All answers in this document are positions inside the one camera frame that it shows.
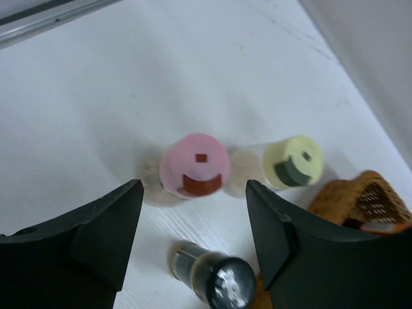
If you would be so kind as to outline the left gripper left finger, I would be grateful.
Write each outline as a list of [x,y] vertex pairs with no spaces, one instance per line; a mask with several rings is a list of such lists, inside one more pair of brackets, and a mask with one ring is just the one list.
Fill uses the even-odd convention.
[[144,188],[131,180],[54,219],[1,236],[2,308],[112,308]]

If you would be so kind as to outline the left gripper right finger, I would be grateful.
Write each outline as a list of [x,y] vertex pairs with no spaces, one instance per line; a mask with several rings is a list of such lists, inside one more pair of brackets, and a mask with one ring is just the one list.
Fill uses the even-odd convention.
[[274,308],[410,308],[411,230],[368,234],[327,221],[255,180],[247,208]]

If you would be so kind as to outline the black lid spice jar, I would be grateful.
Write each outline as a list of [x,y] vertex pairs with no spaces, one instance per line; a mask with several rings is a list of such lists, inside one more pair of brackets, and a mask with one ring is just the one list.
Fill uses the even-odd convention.
[[249,308],[254,300],[256,277],[240,257],[179,241],[169,249],[167,265],[209,308]]

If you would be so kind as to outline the yellow lid spice jar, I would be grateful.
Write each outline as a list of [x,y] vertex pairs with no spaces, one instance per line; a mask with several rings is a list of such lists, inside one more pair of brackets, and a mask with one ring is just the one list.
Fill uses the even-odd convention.
[[236,198],[245,197],[249,180],[257,180],[276,192],[314,185],[324,170],[321,148],[306,135],[240,147],[229,158],[230,177],[225,188]]

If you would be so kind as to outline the pink lid spice jar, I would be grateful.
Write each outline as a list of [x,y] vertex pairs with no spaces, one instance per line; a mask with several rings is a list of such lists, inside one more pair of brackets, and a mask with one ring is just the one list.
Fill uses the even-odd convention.
[[150,149],[138,168],[144,201],[161,207],[212,195],[223,188],[229,176],[225,146],[205,133],[189,134],[165,148]]

